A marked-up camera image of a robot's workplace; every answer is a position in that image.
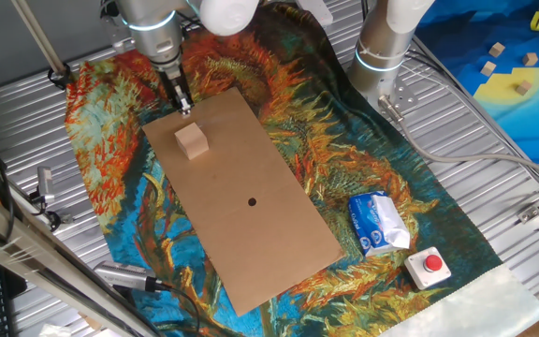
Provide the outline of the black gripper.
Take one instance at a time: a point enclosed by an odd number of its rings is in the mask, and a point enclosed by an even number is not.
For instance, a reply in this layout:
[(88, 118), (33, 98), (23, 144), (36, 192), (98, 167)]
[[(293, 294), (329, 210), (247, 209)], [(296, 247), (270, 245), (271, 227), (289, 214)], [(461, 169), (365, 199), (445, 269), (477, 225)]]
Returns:
[(193, 101), (187, 92), (188, 86), (185, 84), (186, 78), (183, 72), (181, 70), (161, 71), (159, 76), (168, 99), (172, 101), (172, 106), (176, 111), (181, 114), (190, 114)]

